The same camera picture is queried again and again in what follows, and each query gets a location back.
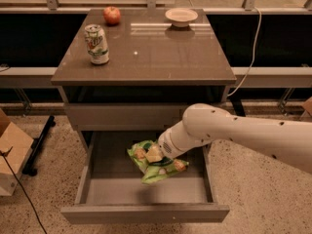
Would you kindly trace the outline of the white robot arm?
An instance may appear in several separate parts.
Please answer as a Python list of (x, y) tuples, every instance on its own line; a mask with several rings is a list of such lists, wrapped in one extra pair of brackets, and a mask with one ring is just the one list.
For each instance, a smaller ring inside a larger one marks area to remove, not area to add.
[(149, 162), (207, 145), (231, 140), (258, 153), (312, 174), (312, 123), (240, 117), (204, 103), (193, 104), (182, 120), (165, 130), (147, 153)]

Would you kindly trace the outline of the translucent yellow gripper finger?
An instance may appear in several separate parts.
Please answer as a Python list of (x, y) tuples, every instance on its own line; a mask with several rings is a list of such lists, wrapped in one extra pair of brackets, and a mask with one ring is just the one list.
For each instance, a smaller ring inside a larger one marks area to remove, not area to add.
[(164, 155), (162, 154), (158, 144), (152, 144), (145, 154), (145, 158), (149, 163), (159, 162), (163, 159), (163, 157)]

